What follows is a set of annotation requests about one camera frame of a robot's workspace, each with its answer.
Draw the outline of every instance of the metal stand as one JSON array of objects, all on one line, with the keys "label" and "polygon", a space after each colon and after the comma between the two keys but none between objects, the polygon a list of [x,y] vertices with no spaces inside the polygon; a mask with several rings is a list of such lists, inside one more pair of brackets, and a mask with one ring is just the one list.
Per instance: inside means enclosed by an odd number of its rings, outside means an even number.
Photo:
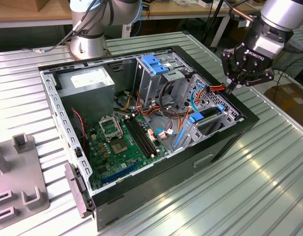
[{"label": "metal stand", "polygon": [[34,138],[0,143],[0,229],[49,207]]}]

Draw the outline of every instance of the gray robot arm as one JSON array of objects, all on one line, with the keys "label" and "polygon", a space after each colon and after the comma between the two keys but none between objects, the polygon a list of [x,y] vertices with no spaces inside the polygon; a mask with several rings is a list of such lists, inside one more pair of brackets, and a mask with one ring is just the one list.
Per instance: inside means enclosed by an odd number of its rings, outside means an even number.
[{"label": "gray robot arm", "polygon": [[285,45],[293,35],[292,30],[302,23],[303,0],[267,0],[261,15],[252,19],[243,42],[221,54],[224,74],[229,82],[225,92],[231,93],[242,85],[253,86],[272,81],[274,73],[271,66],[282,50],[303,53]]},{"label": "gray robot arm", "polygon": [[103,57],[108,54],[104,27],[126,25],[141,15],[141,0],[95,0],[85,19],[80,22],[92,0],[71,0],[73,27],[70,49],[78,59]]}]

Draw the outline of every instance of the metal table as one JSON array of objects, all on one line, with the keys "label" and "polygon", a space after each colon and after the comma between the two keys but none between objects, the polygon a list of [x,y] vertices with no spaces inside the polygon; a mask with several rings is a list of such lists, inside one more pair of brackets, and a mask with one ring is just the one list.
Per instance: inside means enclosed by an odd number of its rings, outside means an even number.
[{"label": "metal table", "polygon": [[[113,54],[179,45],[220,81],[220,60],[181,32],[109,40]],[[37,66],[71,61],[65,47],[38,55],[0,53],[0,142],[33,134],[51,201],[49,209],[0,235],[97,235],[81,219],[64,175],[67,162]],[[235,95],[260,117],[226,154],[183,183],[105,228],[102,235],[302,235],[303,128],[254,89]]]}]

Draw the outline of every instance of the black cable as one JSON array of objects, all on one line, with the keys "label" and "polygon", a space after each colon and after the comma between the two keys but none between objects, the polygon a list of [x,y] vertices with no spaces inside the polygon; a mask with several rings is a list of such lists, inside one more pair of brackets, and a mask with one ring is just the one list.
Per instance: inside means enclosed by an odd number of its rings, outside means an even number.
[{"label": "black cable", "polygon": [[99,11],[100,11],[100,7],[104,7],[104,9],[103,9],[103,11],[102,11],[102,14],[101,14],[101,17],[99,18],[99,20],[97,20],[89,29],[87,29],[86,30],[86,33],[85,34],[88,34],[97,24],[99,24],[101,21],[102,21],[102,19],[103,19],[103,16],[104,16],[104,12],[106,11],[106,8],[107,8],[107,5],[108,5],[108,0],[103,0],[102,1],[102,5],[100,5],[98,8],[98,10],[97,10],[97,12],[93,15],[93,18],[95,18],[96,17],[96,15],[99,13]]},{"label": "black cable", "polygon": [[296,49],[294,47],[290,47],[290,46],[287,46],[287,45],[284,45],[284,48],[282,50],[287,52],[287,53],[303,53],[303,50]]},{"label": "black cable", "polygon": [[277,82],[277,85],[276,85],[276,87],[275,87],[275,94],[274,94],[274,97],[273,97],[273,102],[275,102],[275,96],[276,96],[277,91],[278,91],[278,84],[279,84],[279,82],[280,82],[280,79],[282,78],[282,75],[286,72],[286,70],[287,70],[290,66],[292,66],[292,65],[295,64],[295,63],[297,63],[298,61],[303,61],[303,57],[300,58],[300,59],[294,60],[292,63],[290,63],[290,64],[284,69],[283,73],[280,75],[280,77],[279,77],[279,79],[278,79],[278,82]]},{"label": "black cable", "polygon": [[213,5],[213,4],[214,4],[214,0],[213,0],[212,3],[211,3],[209,15],[208,15],[208,19],[207,19],[207,22],[206,22],[206,24],[205,24],[205,28],[203,29],[204,34],[206,33],[206,28],[207,28],[207,25],[208,25],[208,23],[209,23],[209,19],[210,19],[210,15],[211,15],[212,5]]},{"label": "black cable", "polygon": [[[86,18],[86,16],[88,15],[89,11],[91,10],[91,8],[93,7],[93,5],[95,4],[96,0],[93,0],[91,2],[91,4],[89,5],[89,7],[87,8],[85,14],[83,15],[83,17],[80,20],[80,23],[84,21],[84,19]],[[61,45],[62,43],[65,43],[67,40],[69,40],[71,38],[71,35],[74,33],[74,28],[61,40],[59,41],[55,46],[51,47],[50,49],[31,49],[31,48],[23,48],[23,50],[30,50],[36,53],[47,53],[50,52],[52,50],[54,50],[55,48],[57,48],[59,45]]]},{"label": "black cable", "polygon": [[202,43],[202,44],[205,44],[205,42],[206,42],[206,40],[207,40],[207,37],[208,37],[208,32],[211,30],[212,25],[213,25],[213,24],[215,23],[215,21],[217,20],[217,15],[218,15],[219,12],[220,12],[220,9],[221,9],[221,7],[222,7],[222,4],[223,4],[223,0],[220,0],[220,1],[219,1],[219,4],[218,4],[218,6],[217,6],[217,8],[216,8],[216,10],[215,10],[215,13],[214,13],[214,15],[213,15],[213,17],[212,17],[212,20],[211,20],[211,22],[210,22],[210,24],[209,24],[209,27],[208,27],[207,31],[205,32],[204,36],[202,37],[202,40],[201,40],[201,43]]},{"label": "black cable", "polygon": [[96,12],[92,15],[92,17],[83,25],[83,27],[81,27],[77,32],[75,32],[74,35],[72,35],[70,38],[68,38],[68,40],[70,40],[70,39],[72,39],[73,37],[78,36],[80,33],[82,33],[82,31],[83,31],[83,30],[84,30],[84,29],[85,29],[85,28],[94,20],[94,18],[97,16],[97,14],[98,14],[99,11],[101,10],[101,8],[104,7],[104,10],[103,10],[103,12],[102,12],[102,15],[101,15],[100,19],[99,19],[97,22],[95,22],[95,23],[91,26],[90,29],[85,30],[85,32],[83,32],[82,35],[87,35],[87,34],[90,32],[90,30],[93,29],[93,27],[95,27],[98,23],[100,23],[101,20],[103,19],[103,15],[104,15],[104,12],[105,12],[105,10],[106,10],[107,4],[108,4],[108,0],[103,0],[103,1],[101,2],[101,4],[97,7],[97,10],[96,10]]}]

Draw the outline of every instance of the orange wire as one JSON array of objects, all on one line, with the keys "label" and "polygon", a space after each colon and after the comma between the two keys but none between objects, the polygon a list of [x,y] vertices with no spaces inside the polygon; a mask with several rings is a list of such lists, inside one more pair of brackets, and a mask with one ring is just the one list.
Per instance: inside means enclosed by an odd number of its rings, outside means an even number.
[{"label": "orange wire", "polygon": [[190,112],[190,107],[187,109],[187,112],[186,112],[185,116],[183,117],[183,120],[182,120],[182,123],[181,123],[181,124],[184,123],[184,120],[185,120],[185,118],[187,118],[189,112]]}]

